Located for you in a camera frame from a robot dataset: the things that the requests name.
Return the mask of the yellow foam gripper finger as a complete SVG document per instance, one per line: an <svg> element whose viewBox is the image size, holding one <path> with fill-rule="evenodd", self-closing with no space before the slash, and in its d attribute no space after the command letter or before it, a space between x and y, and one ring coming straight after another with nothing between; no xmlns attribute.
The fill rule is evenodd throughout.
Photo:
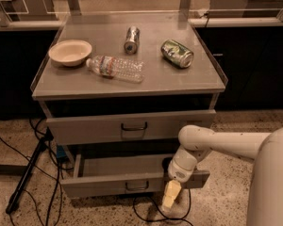
<svg viewBox="0 0 283 226"><path fill-rule="evenodd" d="M169 181L165 186L164 196L162 198L162 208L171 209L180 191L181 184L177 180Z"/></svg>

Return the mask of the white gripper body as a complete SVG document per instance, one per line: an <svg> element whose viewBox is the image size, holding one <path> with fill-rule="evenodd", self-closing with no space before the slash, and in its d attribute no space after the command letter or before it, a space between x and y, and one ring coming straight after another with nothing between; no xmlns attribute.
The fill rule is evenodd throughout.
<svg viewBox="0 0 283 226"><path fill-rule="evenodd" d="M191 151L180 146L168 166L168 175L172 180L186 183L199 162L205 159L209 150Z"/></svg>

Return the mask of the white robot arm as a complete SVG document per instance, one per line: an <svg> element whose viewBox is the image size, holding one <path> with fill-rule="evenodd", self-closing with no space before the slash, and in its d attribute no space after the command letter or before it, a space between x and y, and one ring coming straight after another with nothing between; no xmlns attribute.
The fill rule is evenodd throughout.
<svg viewBox="0 0 283 226"><path fill-rule="evenodd" d="M195 125L183 127L180 143L168 166L162 207L170 209L182 185L209 150L254 161L247 209L247 226L283 226L283 128L272 133L227 133Z"/></svg>

